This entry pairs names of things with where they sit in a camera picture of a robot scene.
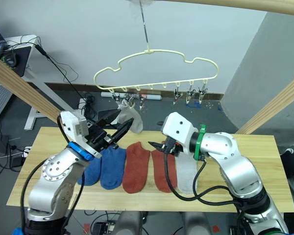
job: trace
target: white wall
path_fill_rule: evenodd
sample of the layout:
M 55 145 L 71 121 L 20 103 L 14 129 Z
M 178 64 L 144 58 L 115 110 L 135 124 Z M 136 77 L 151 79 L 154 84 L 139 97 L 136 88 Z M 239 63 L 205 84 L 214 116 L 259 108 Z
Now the white wall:
M 145 7 L 151 48 L 179 50 L 187 59 L 200 56 L 216 61 L 220 75 L 208 83 L 209 91 L 216 93 L 225 92 L 265 14 L 167 1 Z M 41 36 L 49 54 L 79 73 L 75 81 L 79 84 L 93 84 L 98 70 L 116 67 L 120 58 L 146 49 L 140 9 L 126 0 L 0 0 L 0 32 L 5 37 Z M 44 81 L 62 82 L 58 71 L 39 53 L 33 54 L 31 65 Z M 98 80 L 101 85 L 121 86 L 214 73 L 206 62 L 188 65 L 177 55 L 153 54 L 133 58 L 121 72 L 108 71 Z

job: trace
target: clothes hanger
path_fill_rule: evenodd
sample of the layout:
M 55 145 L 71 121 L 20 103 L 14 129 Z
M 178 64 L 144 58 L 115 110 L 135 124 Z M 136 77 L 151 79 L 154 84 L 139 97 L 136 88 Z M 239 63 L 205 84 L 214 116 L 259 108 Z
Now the clothes hanger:
M 120 59 L 118 61 L 118 66 L 119 67 L 117 69 L 114 69 L 112 67 L 105 67 L 105 68 L 99 70 L 98 72 L 96 72 L 96 74 L 94 75 L 94 82 L 95 82 L 95 85 L 98 88 L 100 88 L 101 90 L 108 90 L 111 93 L 114 93 L 114 89 L 122 89 L 124 92 L 127 92 L 127 89 L 128 88 L 135 88 L 136 90 L 140 91 L 141 90 L 141 87 L 149 87 L 150 89 L 153 89 L 155 85 L 162 85 L 163 88 L 166 88 L 167 87 L 167 84 L 173 84 L 173 83 L 175 83 L 177 86 L 179 86 L 180 83 L 182 83 L 182 82 L 189 82 L 190 85 L 193 85 L 195 81 L 200 81 L 200 80 L 204 80 L 204 83 L 206 84 L 208 82 L 208 80 L 214 79 L 215 77 L 218 76 L 218 74 L 219 74 L 219 67 L 218 67 L 217 63 L 214 62 L 213 60 L 202 58 L 202 57 L 195 57 L 193 60 L 189 61 L 189 60 L 186 60 L 185 54 L 182 53 L 182 52 L 179 52 L 179 51 L 166 50 L 166 49 L 150 49 L 149 42 L 148 42 L 148 36 L 147 36 L 147 30 L 146 30 L 146 24 L 145 24 L 145 19 L 144 19 L 144 12 L 143 12 L 143 7 L 142 7 L 141 0 L 139 0 L 139 3 L 140 3 L 140 9 L 141 9 L 141 13 L 142 13 L 142 20 L 143 20 L 144 31 L 145 31 L 145 38 L 146 38 L 146 43 L 147 43 L 147 50 L 144 50 L 144 51 L 138 52 L 138 53 L 134 53 L 132 55 L 128 55 L 128 56 Z M 214 76 L 204 77 L 204 78 L 184 79 L 184 80 L 169 81 L 169 82 L 144 83 L 144 84 L 136 84 L 136 85 L 129 85 L 129 86 L 119 86 L 119 87 L 102 87 L 102 86 L 100 86 L 98 84 L 97 78 L 98 78 L 99 74 L 105 72 L 106 70 L 111 70 L 113 72 L 119 72 L 122 69 L 121 63 L 123 61 L 125 61 L 127 59 L 130 59 L 132 57 L 135 57 L 135 56 L 149 55 L 149 54 L 158 53 L 158 52 L 173 53 L 173 54 L 181 55 L 182 58 L 183 58 L 183 62 L 184 63 L 188 63 L 188 64 L 192 64 L 196 60 L 201 60 L 201 61 L 209 62 L 209 63 L 213 64 L 216 67 L 216 70 L 217 70 L 216 71 L 216 74 Z

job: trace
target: desk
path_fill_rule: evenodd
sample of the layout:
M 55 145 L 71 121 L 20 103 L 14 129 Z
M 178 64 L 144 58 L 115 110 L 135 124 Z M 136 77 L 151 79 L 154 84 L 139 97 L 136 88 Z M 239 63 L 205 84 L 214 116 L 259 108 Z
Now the desk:
M 18 37 L 5 38 L 6 43 L 9 45 L 15 45 L 17 43 L 31 42 L 37 44 L 37 36 L 36 35 L 24 35 Z M 60 107 L 62 107 L 66 111 L 73 111 L 73 108 L 68 105 L 61 97 L 59 97 L 52 89 L 50 89 L 44 82 L 43 79 L 37 77 L 37 75 L 32 71 L 29 66 L 29 59 L 32 55 L 33 50 L 35 50 L 34 45 L 31 43 L 24 43 L 18 46 L 15 46 L 14 49 L 22 48 L 22 47 L 31 47 L 29 57 L 27 60 L 26 69 L 24 72 L 24 76 L 22 77 L 25 81 L 32 82 L 35 86 L 37 86 L 43 93 L 45 93 L 48 97 L 50 97 L 54 102 L 56 102 Z M 33 125 L 35 123 L 36 118 L 45 117 L 43 114 L 38 113 L 36 109 L 31 108 L 25 127 L 25 130 L 32 130 Z
M 273 136 L 234 135 L 238 141 L 241 153 L 255 164 L 266 190 L 274 199 L 281 212 L 294 212 L 289 185 L 284 173 L 280 156 Z M 140 141 L 143 148 L 154 150 L 147 141 L 161 142 L 165 136 L 157 131 L 143 131 L 140 134 L 128 132 L 119 142 L 121 148 L 127 148 L 134 142 Z M 66 146 L 60 130 L 55 127 L 42 127 L 36 137 L 29 156 L 17 178 L 12 193 L 7 202 L 8 206 L 19 206 L 23 184 L 32 169 L 52 154 L 60 152 Z M 40 170 L 34 174 L 26 190 L 25 205 L 28 194 L 40 177 Z M 208 159 L 207 166 L 198 182 L 200 191 L 215 185 L 225 185 L 220 176 L 218 165 Z M 74 188 L 71 203 L 76 198 L 79 185 Z M 218 189 L 203 197 L 211 201 L 230 200 L 225 190 Z M 148 177 L 144 189 L 139 193 L 128 194 L 120 186 L 114 190 L 105 190 L 100 183 L 85 186 L 82 196 L 76 206 L 82 210 L 109 210 L 109 211 L 200 211 L 200 212 L 235 212 L 233 205 L 213 207 L 199 201 L 185 202 L 176 198 L 172 193 L 160 192 L 153 178 L 152 158 L 149 160 Z

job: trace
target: sock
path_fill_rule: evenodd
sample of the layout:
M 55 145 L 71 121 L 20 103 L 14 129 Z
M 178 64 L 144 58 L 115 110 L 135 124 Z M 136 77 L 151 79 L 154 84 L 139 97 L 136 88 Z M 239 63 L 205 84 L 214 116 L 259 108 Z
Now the sock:
M 90 186 L 95 184 L 100 177 L 101 171 L 101 158 L 94 158 L 90 161 L 88 167 L 86 167 L 85 174 L 85 186 Z M 82 184 L 82 178 L 80 178 L 77 183 Z
M 128 193 L 141 191 L 146 183 L 150 151 L 142 148 L 140 142 L 126 149 L 126 167 L 123 189 Z
M 193 194 L 193 180 L 197 174 L 197 161 L 192 155 L 180 152 L 175 158 L 177 188 L 185 194 Z
M 136 134 L 141 133 L 143 130 L 143 121 L 139 113 L 134 108 L 131 108 L 125 99 L 122 100 L 122 104 L 119 105 L 118 109 L 121 109 L 117 117 L 118 123 L 122 124 L 130 118 L 134 118 L 130 130 Z
M 124 174 L 125 153 L 125 149 L 113 149 L 113 147 L 101 152 L 100 184 L 103 188 L 114 189 L 121 185 Z
M 157 188 L 162 192 L 171 192 L 165 175 L 165 154 L 158 150 L 151 152 L 153 161 L 153 173 Z M 173 188 L 176 188 L 177 179 L 175 171 L 175 157 L 172 154 L 168 155 L 168 170 L 169 177 Z

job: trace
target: wooden table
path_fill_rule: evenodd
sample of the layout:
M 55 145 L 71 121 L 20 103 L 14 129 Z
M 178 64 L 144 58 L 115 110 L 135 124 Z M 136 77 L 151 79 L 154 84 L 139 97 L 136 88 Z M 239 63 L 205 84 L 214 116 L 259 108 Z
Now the wooden table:
M 237 139 L 241 153 L 248 157 L 256 166 L 267 192 L 274 199 L 281 212 L 294 212 L 289 185 L 284 173 L 280 156 L 273 136 L 260 135 L 234 135 Z M 119 146 L 127 148 L 132 143 L 140 141 L 143 148 L 153 150 L 147 141 L 161 142 L 165 139 L 160 132 L 143 131 L 139 135 L 127 133 Z M 43 159 L 52 154 L 59 153 L 66 146 L 60 130 L 54 127 L 42 127 L 36 137 L 29 156 L 17 178 L 9 197 L 7 205 L 19 206 L 23 184 L 32 169 Z M 40 170 L 32 177 L 26 190 L 25 205 L 27 206 L 28 194 L 33 185 L 40 177 Z M 200 191 L 215 185 L 225 185 L 219 171 L 219 166 L 208 159 L 207 166 L 200 175 Z M 79 185 L 75 186 L 74 200 L 79 191 Z M 230 200 L 225 190 L 215 190 L 203 199 L 210 201 Z M 185 202 L 176 198 L 172 193 L 163 193 L 155 185 L 153 178 L 153 164 L 150 157 L 148 166 L 148 177 L 144 189 L 139 193 L 128 194 L 122 186 L 114 190 L 105 190 L 100 183 L 93 186 L 85 186 L 82 196 L 76 206 L 83 210 L 109 210 L 109 211 L 200 211 L 200 212 L 235 212 L 233 205 L 213 207 L 200 203 L 199 201 Z

